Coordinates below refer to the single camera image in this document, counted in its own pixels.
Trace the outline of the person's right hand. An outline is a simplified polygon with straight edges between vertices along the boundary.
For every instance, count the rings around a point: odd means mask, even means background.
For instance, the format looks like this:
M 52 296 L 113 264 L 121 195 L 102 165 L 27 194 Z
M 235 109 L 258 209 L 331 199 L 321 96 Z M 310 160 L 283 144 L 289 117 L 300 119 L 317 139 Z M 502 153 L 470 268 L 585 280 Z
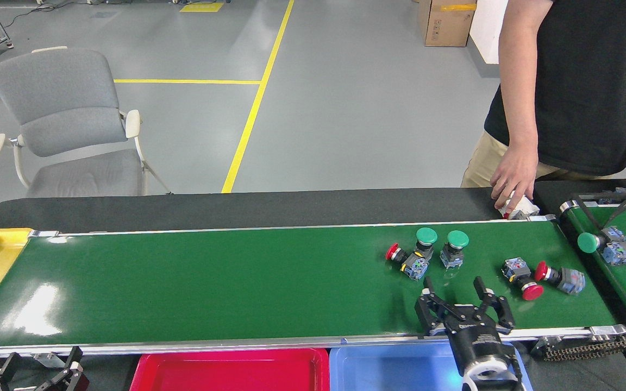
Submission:
M 533 197 L 537 164 L 537 144 L 508 146 L 490 179 L 495 208 L 511 215 L 524 196 Z

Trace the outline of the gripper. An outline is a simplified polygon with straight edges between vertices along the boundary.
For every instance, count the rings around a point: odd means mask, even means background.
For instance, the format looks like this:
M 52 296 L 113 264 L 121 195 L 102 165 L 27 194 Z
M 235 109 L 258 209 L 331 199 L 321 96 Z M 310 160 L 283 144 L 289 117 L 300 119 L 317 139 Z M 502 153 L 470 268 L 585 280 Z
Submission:
M 424 289 L 415 303 L 415 311 L 426 336 L 444 332 L 454 354 L 459 372 L 466 372 L 477 362 L 510 363 L 512 348 L 502 344 L 498 333 L 508 335 L 515 327 L 511 307 L 503 295 L 496 295 L 477 276 L 474 288 L 481 304 L 475 310 L 473 305 L 449 304 L 435 293 L 429 276 L 424 277 Z M 491 307 L 498 317 L 498 326 L 485 315 Z

